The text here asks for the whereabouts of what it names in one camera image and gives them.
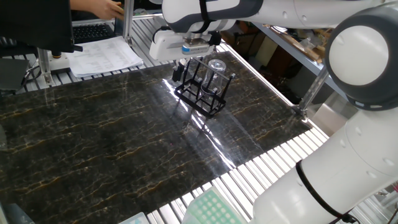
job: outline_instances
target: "marble table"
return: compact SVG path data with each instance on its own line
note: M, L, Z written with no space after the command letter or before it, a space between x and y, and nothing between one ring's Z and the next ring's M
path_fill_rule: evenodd
M4 97L0 202L36 223L119 223L151 212L309 130L231 54L226 108L173 94L172 65Z

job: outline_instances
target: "desk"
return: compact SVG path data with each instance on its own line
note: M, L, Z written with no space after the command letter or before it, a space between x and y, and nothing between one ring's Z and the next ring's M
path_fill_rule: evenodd
M167 100L169 103L173 102L176 108L178 108L176 112L177 114L171 113L172 110L170 108L170 104L168 104L168 106L165 105L169 109L166 114L161 113L162 110L158 110L154 108L154 106L145 105L142 105L144 107L141 109L139 107L137 108L142 111L137 111L138 113L135 114L130 113L127 110L129 108L128 103L132 103L131 106L134 105L137 107L139 102L150 105L148 102L153 103L153 100L156 100L156 98L149 98L148 102L146 102L146 100L142 100L142 96L146 95L144 93L149 90L149 88L140 86L141 84L139 81L146 79L146 83L151 83L152 81L150 81L150 76L154 75L156 71L157 76L161 76L165 75L162 73L165 72L165 69L168 71L171 69L171 65L169 64L170 62L156 62L149 56L150 39L148 38L152 36L154 28L160 26L161 22L162 21L159 20L159 17L156 16L136 17L133 20L135 43L133 50L144 60L143 66L104 73L84 79L77 79L71 73L56 74L53 75L53 79L57 86L48 88L44 83L32 82L26 86L26 88L17 93L17 95L20 96L14 96L14 98L10 98L8 100L6 99L7 107L1 107L1 125L5 126L6 123L9 123L8 126L11 127L9 130L15 134L13 136L9 136L8 140L10 141L12 139L9 146L17 146L19 150L24 150L14 154L14 156L17 156L17 160L0 162L0 166L4 166L10 162L13 163L14 161L15 166L8 169L15 169L16 171L24 170L27 173L11 172L11 174L8 175L5 173L5 168L0 169L0 194L4 194L6 191L10 190L4 189L5 184L10 184L7 182L9 180L15 181L15 183L11 184L11 187L13 189L17 189L17 191L12 192L17 195L16 198L31 197L31 194L45 192L53 186L61 188L71 187L71 195L63 194L62 191L57 190L48 195L37 194L36 197L39 203L34 203L33 200L26 200L20 203L20 205L23 206L27 206L29 204L30 208L34 207L33 210L27 210L26 212L29 215L33 214L31 217L35 217L35 221L37 221L37 223L66 223L67 221L72 220L78 220L77 223L92 223L89 222L90 220L99 220L97 223L117 223L118 221L122 221L123 219L127 219L135 215L137 212L145 211L152 224L178 224L183 218L187 205L195 197L199 196L204 190L211 186L215 186L240 214L249 218L252 215L250 208L252 207L254 200L281 175L293 168L294 162L307 157L327 140L327 136L325 136L317 127L311 125L311 121L305 121L308 124L303 126L303 124L298 122L296 119L286 120L289 116L287 116L286 110L283 108L292 106L292 104L226 44L221 44L217 47L217 51L230 52L234 57L231 58L229 56L229 58L227 58L228 60L225 60L228 62L228 67L237 67L237 65L239 65L239 73L248 75L247 79L249 80L247 82L250 82L246 83L248 84L247 86L250 87L245 90L250 92L250 94L239 94L242 93L241 91L238 91L235 95L233 94L233 91L231 90L236 88L236 85L240 85L239 80L238 82L233 83L235 86L230 86L230 91L227 94L227 96L245 96L244 101L240 102L252 104L252 107L247 107L247 111L245 111L242 108L239 109L239 106L242 105L241 103L228 103L229 109L226 108L225 110L227 117L223 119L230 119L230 122L224 123L229 127L234 128L221 129L217 128L220 126L215 121L203 121L204 123L206 122L208 128L211 128L213 135L209 133L202 135L197 134L193 135L195 137L195 139L193 139L192 133L200 132L200 130L195 126L198 124L201 125L201 118L197 119L198 122L195 122L192 117L190 117L194 116L196 119L197 117L195 113L190 114L182 105L177 105L176 99L173 97L173 94L171 94L175 83L167 82L167 78L158 77L153 79L153 85L157 87L161 86L164 89L164 94L159 94L159 99ZM35 60L34 55L21 55L19 57ZM154 68L152 72L149 72L149 69L156 66L158 67ZM118 75L122 72L128 72L129 74ZM106 91L107 88L105 88L105 86L111 85L110 82L114 84L125 83L125 85L119 85L120 88L111 88L110 91ZM136 88L140 89L140 91L134 93L134 91L132 91L132 89L134 89L134 85ZM76 90L86 92L86 101L88 100L90 103L79 104L79 101L76 98L59 97L62 95L67 96L68 92L71 94ZM265 103L266 101L263 101L264 96L266 95L273 96L270 98L272 101L269 103ZM101 101L102 96L112 96L116 98L114 100L109 100L110 98L108 98L109 105L106 107L93 107L93 105L95 105L94 102ZM50 108L46 109L46 105L43 105L43 102L50 103L48 105ZM82 108L86 107L85 111L88 113L78 113L76 115L70 114L70 117L68 117L67 114L60 114L65 118L65 120L56 120L55 115L57 113L59 114L63 108L65 109L63 106L67 103L69 103L69 105L75 105L76 111L81 111ZM38 111L32 111L32 113L28 113L30 111L25 111L23 107L21 107L25 106L25 109L29 109L29 107L34 105ZM273 108L274 110L278 107L281 110L281 113L272 113L271 117L267 120L254 120L255 117L260 119L259 115L267 118L267 113L272 111L270 109ZM10 116L14 111L21 110L21 108L22 112L25 111L24 113L17 113L15 114L15 117L5 117ZM104 110L113 110L113 115L106 115L106 113L103 113L103 115L106 116L99 117L101 111L104 112ZM170 119L171 116L177 116L179 117L179 122L181 122L179 123L180 125L184 125L182 120L182 118L184 118L186 119L185 127L190 128L179 129L178 126L177 128L176 126L170 126L169 124L173 124L175 120L169 120L168 123L158 124L156 122L152 122L151 125L142 126L141 129L141 125L138 124L144 124L147 120L133 118L134 116L139 116L139 112L145 111L147 114L143 116L143 118L146 117L145 119L148 119L148 121L150 119L153 121L160 118L164 119L165 117ZM43 114L41 112L53 119L43 119ZM255 115L255 117L245 116L246 113L251 113ZM26 116L32 116L32 119L29 118L23 120L22 118L27 118ZM242 123L240 121L240 119L246 118L252 119L254 122L246 124L246 122ZM85 122L86 125L74 123L73 120ZM263 128L264 126L271 125L276 120L278 120L278 122L275 125L279 128L275 130L272 128ZM37 124L32 124L33 121L43 125L38 126ZM59 129L60 126L55 125L57 122L60 122L60 124L68 124L65 126L65 135L58 137L65 138L63 141L57 138L52 139L51 136L56 137L53 132L43 131L46 128L48 129L51 127ZM90 130L95 127L100 128L100 125L103 126L102 128L108 127L106 128L108 132L100 135L99 132ZM131 147L138 146L137 144L133 144L132 141L137 140L137 142L143 142L144 138L138 138L139 136L143 136L145 133L154 134L156 131L162 131L162 128L166 131L163 134L158 134L159 141L156 142L158 145L143 145L144 147L139 148L138 151L128 151L125 154L118 154L119 152L122 152L119 151L120 147L125 147L125 150L131 150L133 148L128 148L128 145ZM183 136L190 137L181 140L180 137L171 134L171 132L167 132L167 130L174 130L182 133ZM133 133L134 131L138 131L137 136L131 135L132 137L128 138L126 141L127 144L117 146L117 144L115 144L115 142L112 143L110 139L110 137L126 138L127 135L121 135L118 137L117 133ZM266 134L265 136L260 135L256 138L249 138L253 131L263 134L270 132L270 134L274 133L275 135L271 134L270 136L267 136ZM94 136L95 138L85 138L84 141L81 141L80 137L82 136ZM165 142L162 143L160 140L163 137L166 139L167 136L174 136L173 138L178 139L180 142L176 141L178 143L177 145L164 144ZM194 145L188 145L187 139L190 139L190 141L195 140L196 142L205 142L203 146L207 146L207 149L187 150L196 147ZM79 142L82 144L89 144L91 142L95 147L90 147L89 145L88 147L79 146L80 148L71 148L71 151L63 151L64 147L67 149L68 145L70 146L71 144L77 144ZM254 150L242 149L242 147L247 146L253 146ZM101 155L99 155L101 152L108 153L109 157L101 157ZM67 153L72 153L72 157L65 157ZM135 169L134 163L145 163L149 159L144 155L148 154L151 158L149 161L151 166L146 166L144 164L142 167L143 169ZM122 157L122 159L119 159L119 162L121 162L119 163L120 166L117 169L111 169L112 167L109 166L111 162L120 157ZM128 160L126 160L127 162L122 162L123 159L126 158L128 158ZM197 160L193 159L191 162L186 164L181 163L189 158L196 158ZM225 158L232 161L235 167L229 164ZM70 166L75 170L66 168L63 170L62 167L64 166ZM42 172L34 170L38 167L43 168ZM115 170L122 176L113 177L112 174L115 174L113 173ZM193 175L189 176L189 174L192 174L193 170L197 177ZM72 171L74 171L74 173L72 173L73 175L69 175L68 177L61 175L59 179L51 178L59 176L59 172L70 174L69 172ZM99 177L100 171L107 175L102 176L103 179L97 182L92 182L92 186L87 185L86 188L79 188L78 184L72 184L71 186L61 184L65 181L65 178L70 178L69 180L76 180L79 182L86 182L87 184L90 183L90 181L93 181L96 177ZM166 174L168 174L167 172L174 172L174 175L171 174L166 176ZM26 175L28 176L27 179L21 179L21 177L25 177ZM116 178L122 182L107 181L106 178ZM189 184L183 181L186 180L186 178L188 178ZM138 191L133 192L134 189L138 189L141 194L137 194ZM127 199L120 199L121 195L127 195ZM59 197L59 200L47 204L46 210L44 211L35 209L36 207L40 207L43 202L49 202L49 197ZM63 203L62 207L59 207L61 202L70 203L70 205L75 203L76 206L65 208L65 205L67 204ZM352 211L352 214L358 217L361 220L361 223L385 223L385 220L381 220L380 217L386 217L386 215L380 212L380 210L378 210L375 204L370 200L367 200L356 207Z

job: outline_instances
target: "paper document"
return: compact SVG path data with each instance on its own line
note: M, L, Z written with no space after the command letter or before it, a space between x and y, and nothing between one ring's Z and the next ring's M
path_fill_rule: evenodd
M77 78L142 65L142 59L132 51L123 37L79 46L83 47L83 52L67 53L70 70Z

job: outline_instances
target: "shelf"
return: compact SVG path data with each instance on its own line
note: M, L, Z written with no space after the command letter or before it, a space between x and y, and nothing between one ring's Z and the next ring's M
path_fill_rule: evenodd
M299 50L297 50L294 46L290 45L288 42L286 42L284 39L282 39L278 34L276 34L274 31L270 30L269 27L264 27L262 26L261 23L255 22L253 23L256 27L258 27L265 35L267 35L271 40L273 40L275 43L277 43L280 47L282 47L284 50L286 50L291 56L296 58L301 64L303 64L306 68L308 68L312 73L314 73L316 76L319 75L323 68L322 63L317 63L314 62L313 60L309 59L306 55L301 53ZM333 90L335 90L338 94L340 94L344 99L347 99L347 96L344 94L340 88L337 87L336 83L331 79L331 77L328 78L326 81L326 84L330 86Z

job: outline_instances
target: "clear glass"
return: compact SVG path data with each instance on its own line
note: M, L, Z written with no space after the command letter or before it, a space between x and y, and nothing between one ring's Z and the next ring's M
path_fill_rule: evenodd
M208 65L220 74L225 73L226 64L222 60L213 59L209 61ZM207 95L213 95L215 92L219 95L221 94L222 84L223 77L208 69L201 90Z

